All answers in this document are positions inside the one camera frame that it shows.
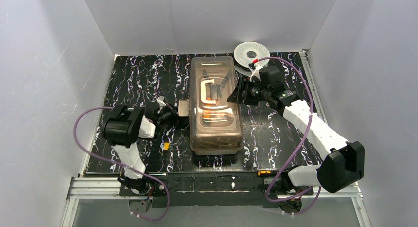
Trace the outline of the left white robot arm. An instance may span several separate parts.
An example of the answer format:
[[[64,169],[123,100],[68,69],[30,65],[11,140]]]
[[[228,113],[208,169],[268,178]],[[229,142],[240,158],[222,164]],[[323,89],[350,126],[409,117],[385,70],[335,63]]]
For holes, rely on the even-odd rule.
[[[128,108],[126,105],[115,106],[110,117],[104,123],[103,137],[116,151],[120,160],[127,167],[118,180],[129,188],[144,189],[149,181],[142,173],[146,166],[142,161],[137,146],[138,139],[150,140],[155,137],[165,124],[185,127],[189,117],[181,117],[177,107],[166,102],[152,102],[144,107]]]

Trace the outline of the orange handle pliers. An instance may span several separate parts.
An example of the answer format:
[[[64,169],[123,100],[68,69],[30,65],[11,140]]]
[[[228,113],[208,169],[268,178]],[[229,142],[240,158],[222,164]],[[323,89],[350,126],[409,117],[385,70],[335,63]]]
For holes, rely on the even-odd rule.
[[[230,122],[232,116],[226,112],[204,112],[202,115],[202,122],[216,123],[216,122]]]

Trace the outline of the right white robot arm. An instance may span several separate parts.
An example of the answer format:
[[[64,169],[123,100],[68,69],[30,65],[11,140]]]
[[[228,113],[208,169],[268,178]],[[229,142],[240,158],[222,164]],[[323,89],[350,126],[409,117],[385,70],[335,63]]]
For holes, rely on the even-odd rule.
[[[258,77],[239,78],[227,100],[246,105],[267,102],[271,109],[304,133],[302,139],[308,140],[322,159],[320,165],[285,168],[277,174],[272,187],[287,192],[301,186],[320,186],[329,193],[336,193],[361,180],[365,174],[364,146],[359,141],[348,141],[330,128],[300,93],[285,86],[277,67],[263,67],[256,72]]]

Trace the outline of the beige plastic tool box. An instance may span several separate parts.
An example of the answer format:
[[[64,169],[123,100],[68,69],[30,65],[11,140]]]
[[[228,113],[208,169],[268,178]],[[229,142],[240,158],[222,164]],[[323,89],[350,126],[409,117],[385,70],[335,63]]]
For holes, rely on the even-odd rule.
[[[239,105],[227,102],[237,85],[230,56],[195,57],[191,61],[189,97],[179,100],[181,117],[189,117],[190,148],[195,155],[234,155],[243,147]],[[202,122],[204,112],[226,112],[230,122]]]

